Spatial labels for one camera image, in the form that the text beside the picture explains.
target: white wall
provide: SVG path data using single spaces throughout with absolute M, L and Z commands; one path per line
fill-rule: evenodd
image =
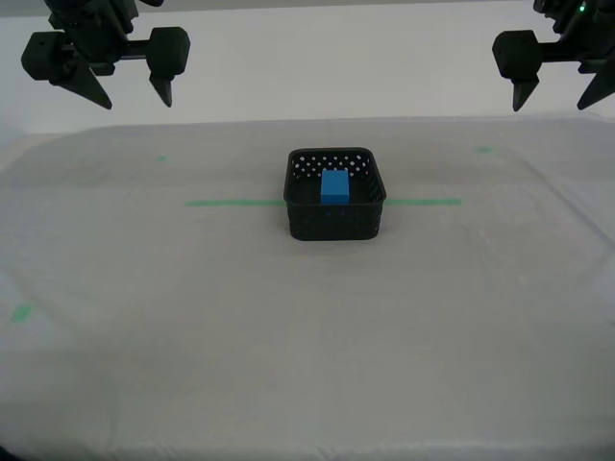
M 121 124 L 265 119 L 511 114 L 512 87 L 491 54 L 506 29 L 554 39 L 528 2 L 478 2 L 145 14 L 135 37 L 181 25 L 192 38 L 186 74 L 167 109 L 144 62 L 103 80 L 113 111 L 31 81 L 19 58 L 43 18 L 0 20 L 0 106 L 29 133 Z M 523 114 L 573 111 L 591 76 L 548 64 Z M 595 107 L 615 113 L 615 102 Z

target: blue block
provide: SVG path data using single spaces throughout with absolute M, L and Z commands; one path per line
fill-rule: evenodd
M 320 203 L 322 205 L 347 205 L 350 203 L 350 183 L 346 170 L 323 170 Z

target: black mesh basket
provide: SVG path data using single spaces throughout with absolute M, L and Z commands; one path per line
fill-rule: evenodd
M 321 205 L 323 170 L 347 170 L 348 205 Z M 288 157 L 284 200 L 298 240 L 366 240 L 378 235 L 386 191 L 367 149 L 301 149 Z

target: green tape line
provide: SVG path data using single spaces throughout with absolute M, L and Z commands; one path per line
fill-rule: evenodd
M 12 314 L 11 322 L 14 324 L 21 324 L 25 322 L 26 320 L 28 320 L 28 318 L 32 314 L 32 310 L 33 309 L 30 305 L 27 305 L 27 304 L 19 305 L 15 309 L 14 313 Z
M 459 199 L 388 199 L 385 205 L 393 206 L 459 206 Z M 284 200 L 195 200 L 186 202 L 185 206 L 192 207 L 221 207 L 221 206 L 285 206 Z
M 196 200 L 186 206 L 285 206 L 284 200 Z
M 388 199 L 384 202 L 385 205 L 397 205 L 397 206 L 459 206 L 461 200 L 459 199 L 411 199 L 411 200 L 399 200 Z

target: white cloth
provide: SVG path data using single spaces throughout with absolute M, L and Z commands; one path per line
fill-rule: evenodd
M 614 130 L 267 122 L 29 150 L 0 173 L 0 445 L 615 459 Z M 280 199 L 288 153 L 327 146 L 371 149 L 391 199 L 461 205 L 385 206 L 376 239 L 314 243 L 283 206 L 185 206 Z

